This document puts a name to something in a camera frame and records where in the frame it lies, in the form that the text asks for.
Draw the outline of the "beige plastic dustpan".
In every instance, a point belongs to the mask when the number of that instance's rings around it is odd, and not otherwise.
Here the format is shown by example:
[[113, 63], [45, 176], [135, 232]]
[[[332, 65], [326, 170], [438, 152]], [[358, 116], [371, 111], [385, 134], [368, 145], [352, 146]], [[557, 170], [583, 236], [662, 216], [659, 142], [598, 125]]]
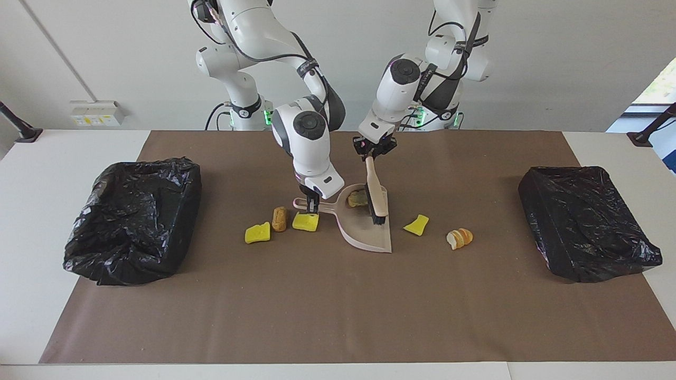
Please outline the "beige plastic dustpan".
[[[364, 188], [364, 185], [349, 185], [338, 194], [335, 202], [321, 202], [319, 215], [335, 216], [341, 235], [353, 247], [367, 252], [392, 253], [389, 221], [384, 225], [375, 225], [368, 205], [348, 207], [348, 195], [360, 188]], [[305, 213], [306, 197], [295, 198], [294, 208]]]

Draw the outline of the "curled orange striped bread piece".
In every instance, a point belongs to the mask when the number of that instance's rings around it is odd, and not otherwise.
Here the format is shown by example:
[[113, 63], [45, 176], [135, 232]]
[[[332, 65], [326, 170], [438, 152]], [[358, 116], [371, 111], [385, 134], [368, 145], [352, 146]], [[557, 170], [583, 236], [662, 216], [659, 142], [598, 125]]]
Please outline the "curled orange striped bread piece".
[[470, 244], [473, 240], [473, 233], [465, 228], [451, 230], [446, 235], [446, 241], [449, 243], [452, 250], [463, 248]]

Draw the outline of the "yellow and green sponge piece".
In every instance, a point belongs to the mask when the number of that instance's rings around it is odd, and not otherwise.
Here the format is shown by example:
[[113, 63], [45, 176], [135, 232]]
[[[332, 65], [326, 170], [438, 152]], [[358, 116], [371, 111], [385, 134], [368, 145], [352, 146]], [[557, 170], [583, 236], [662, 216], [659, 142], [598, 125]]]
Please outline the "yellow and green sponge piece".
[[429, 217], [418, 214], [412, 222], [403, 227], [403, 230], [415, 236], [422, 236], [427, 224], [429, 224]]

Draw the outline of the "white wall outlet box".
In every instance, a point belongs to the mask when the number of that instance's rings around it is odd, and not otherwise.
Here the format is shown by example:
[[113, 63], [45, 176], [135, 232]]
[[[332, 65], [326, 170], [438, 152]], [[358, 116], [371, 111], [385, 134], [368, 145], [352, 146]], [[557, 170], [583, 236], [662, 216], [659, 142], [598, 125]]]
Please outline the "white wall outlet box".
[[126, 115], [116, 101], [70, 101], [70, 118], [77, 127], [121, 127]]

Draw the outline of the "black bag-lined bin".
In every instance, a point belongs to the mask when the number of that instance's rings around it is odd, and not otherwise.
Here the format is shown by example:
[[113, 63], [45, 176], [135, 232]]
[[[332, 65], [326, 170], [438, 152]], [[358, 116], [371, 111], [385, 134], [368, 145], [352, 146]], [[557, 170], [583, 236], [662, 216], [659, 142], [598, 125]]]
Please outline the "black bag-lined bin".
[[660, 248], [604, 168], [531, 167], [518, 192], [551, 273], [575, 283], [600, 283], [662, 265]]
[[63, 269], [99, 286], [141, 286], [177, 274], [202, 188], [201, 167], [188, 158], [108, 166], [74, 221]]

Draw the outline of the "window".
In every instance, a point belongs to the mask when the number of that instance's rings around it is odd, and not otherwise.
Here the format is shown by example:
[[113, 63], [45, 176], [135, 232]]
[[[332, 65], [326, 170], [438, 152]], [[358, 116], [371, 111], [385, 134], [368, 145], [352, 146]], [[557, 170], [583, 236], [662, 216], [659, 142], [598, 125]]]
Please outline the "window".
[[676, 58], [632, 102], [632, 107], [668, 106], [676, 102]]

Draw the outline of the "black clamp stand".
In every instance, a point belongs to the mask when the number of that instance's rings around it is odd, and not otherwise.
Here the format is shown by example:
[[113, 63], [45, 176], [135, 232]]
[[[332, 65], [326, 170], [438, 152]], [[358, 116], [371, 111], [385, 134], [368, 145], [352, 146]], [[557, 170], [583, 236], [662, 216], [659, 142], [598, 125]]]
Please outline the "black clamp stand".
[[15, 113], [10, 111], [2, 101], [0, 101], [0, 115], [3, 115], [3, 117], [17, 130], [19, 134], [19, 137], [15, 139], [17, 144], [31, 144], [36, 142], [43, 132], [42, 128], [34, 128], [29, 125], [29, 123], [22, 120], [22, 118], [15, 115]]
[[652, 148], [653, 145], [650, 142], [650, 137], [655, 132], [664, 129], [676, 122], [676, 102], [673, 102], [669, 105], [665, 111], [658, 115], [654, 120], [652, 120], [647, 127], [638, 132], [626, 132], [626, 135], [630, 142], [636, 147], [649, 147]]

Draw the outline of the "brown paper table mat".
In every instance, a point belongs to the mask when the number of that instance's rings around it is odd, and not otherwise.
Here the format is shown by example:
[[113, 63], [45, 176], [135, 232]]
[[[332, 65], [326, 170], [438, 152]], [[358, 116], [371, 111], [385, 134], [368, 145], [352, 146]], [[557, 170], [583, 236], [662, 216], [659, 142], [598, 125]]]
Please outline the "brown paper table mat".
[[[578, 166], [560, 132], [404, 132], [377, 159], [392, 253], [358, 250], [323, 215], [246, 244], [290, 206], [290, 157], [265, 132], [156, 131], [138, 157], [189, 158], [203, 193], [179, 273], [138, 287], [79, 279], [41, 356], [84, 363], [676, 360], [641, 274], [572, 283], [548, 270], [522, 211], [529, 168]], [[403, 230], [429, 217], [422, 236]], [[452, 250], [451, 230], [474, 235]]]

